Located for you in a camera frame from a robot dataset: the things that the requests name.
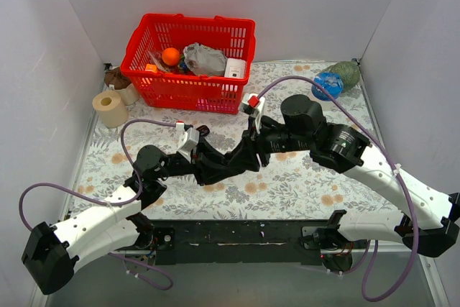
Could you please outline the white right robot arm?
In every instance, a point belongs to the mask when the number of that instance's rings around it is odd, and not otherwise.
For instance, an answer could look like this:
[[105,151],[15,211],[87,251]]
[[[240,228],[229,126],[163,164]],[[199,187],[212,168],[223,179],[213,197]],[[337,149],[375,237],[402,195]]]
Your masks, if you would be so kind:
[[369,139],[350,126],[329,124],[321,105],[304,95],[286,98],[280,106],[284,122],[249,117],[241,142],[226,153],[231,168],[257,171],[279,152],[307,150],[320,166],[354,179],[397,207],[383,215],[334,211],[327,225],[306,237],[310,245],[341,247],[376,239],[404,244],[426,257],[439,257],[456,244],[459,235],[459,195],[435,191],[394,170]]

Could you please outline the glossy black earbud charging case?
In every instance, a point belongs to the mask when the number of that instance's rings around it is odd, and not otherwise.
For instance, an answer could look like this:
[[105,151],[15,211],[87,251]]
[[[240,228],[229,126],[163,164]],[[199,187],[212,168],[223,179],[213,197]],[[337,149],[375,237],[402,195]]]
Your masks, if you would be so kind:
[[201,125],[197,128],[201,137],[206,137],[210,134],[210,129],[206,125]]

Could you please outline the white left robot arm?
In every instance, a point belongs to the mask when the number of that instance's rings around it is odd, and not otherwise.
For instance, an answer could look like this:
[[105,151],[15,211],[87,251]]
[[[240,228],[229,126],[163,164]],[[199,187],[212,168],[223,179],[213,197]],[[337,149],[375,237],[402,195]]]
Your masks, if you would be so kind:
[[41,292],[50,295],[80,268],[114,250],[164,249],[166,234],[142,213],[166,191],[164,180],[194,175],[198,184],[212,185],[247,171],[251,154],[243,143],[222,154],[204,138],[187,140],[174,154],[146,145],[137,154],[132,177],[109,197],[66,221],[35,226],[22,263]]

